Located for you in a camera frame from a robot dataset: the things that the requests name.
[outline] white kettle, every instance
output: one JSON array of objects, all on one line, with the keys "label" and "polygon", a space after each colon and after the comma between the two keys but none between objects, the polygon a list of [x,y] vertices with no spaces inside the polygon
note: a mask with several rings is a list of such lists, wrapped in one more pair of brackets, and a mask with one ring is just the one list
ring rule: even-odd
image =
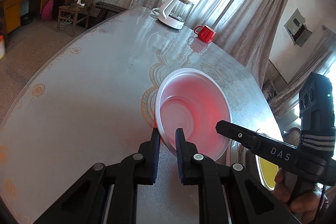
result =
[{"label": "white kettle", "polygon": [[166,0],[160,8],[152,11],[164,25],[180,30],[193,7],[194,3],[190,0]]}]

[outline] mug handle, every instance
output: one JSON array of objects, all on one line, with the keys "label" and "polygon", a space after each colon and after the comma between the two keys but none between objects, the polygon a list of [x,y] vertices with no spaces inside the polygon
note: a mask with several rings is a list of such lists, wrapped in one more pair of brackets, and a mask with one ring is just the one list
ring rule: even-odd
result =
[{"label": "mug handle", "polygon": [[202,29],[203,29],[203,26],[202,26],[202,25],[197,26],[197,27],[194,29],[194,33],[195,33],[195,34],[199,34],[199,33],[200,33],[200,32],[197,32],[197,31],[196,31],[198,28],[202,28]]},{"label": "mug handle", "polygon": [[153,12],[153,14],[156,15],[156,16],[160,15],[160,13],[159,13],[159,8],[154,8],[154,9],[152,9],[152,12]]}]

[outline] yellow desk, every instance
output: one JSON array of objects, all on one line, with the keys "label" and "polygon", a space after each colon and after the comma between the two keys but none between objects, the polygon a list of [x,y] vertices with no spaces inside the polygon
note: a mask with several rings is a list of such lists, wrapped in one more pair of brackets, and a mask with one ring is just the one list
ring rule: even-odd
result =
[{"label": "yellow desk", "polygon": [[[0,7],[4,10],[5,27],[1,32],[6,35],[21,25],[20,3],[25,0],[0,0]],[[29,11],[42,13],[49,0],[29,0]]]}]

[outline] red object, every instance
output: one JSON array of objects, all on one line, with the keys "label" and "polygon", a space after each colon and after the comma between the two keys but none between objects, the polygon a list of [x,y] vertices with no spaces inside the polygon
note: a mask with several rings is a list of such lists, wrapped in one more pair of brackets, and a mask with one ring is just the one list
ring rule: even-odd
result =
[{"label": "red object", "polygon": [[45,21],[52,20],[53,18],[53,6],[54,0],[49,0],[48,3],[44,6],[42,11],[42,19]]},{"label": "red object", "polygon": [[215,37],[216,32],[211,29],[209,26],[197,26],[194,29],[194,33],[197,34],[197,37],[202,40],[203,42],[209,44],[213,38]]}]

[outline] table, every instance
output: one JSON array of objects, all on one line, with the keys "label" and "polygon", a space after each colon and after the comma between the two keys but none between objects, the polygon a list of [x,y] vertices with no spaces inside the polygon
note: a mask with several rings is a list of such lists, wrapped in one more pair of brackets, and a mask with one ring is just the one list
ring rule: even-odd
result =
[{"label": "table", "polygon": [[[34,222],[94,163],[111,165],[150,139],[156,91],[192,67],[224,91],[232,121],[281,140],[257,83],[215,44],[127,10],[92,28],[29,81],[0,127],[0,193],[20,223]],[[225,163],[222,157],[219,163]],[[139,186],[137,223],[198,223],[197,186],[182,186],[162,143],[154,186]]]},{"label": "table", "polygon": [[[4,10],[6,28],[2,30],[7,34],[21,25],[20,3],[25,0],[0,0],[0,8]],[[29,11],[41,14],[49,0],[30,0]]]}]

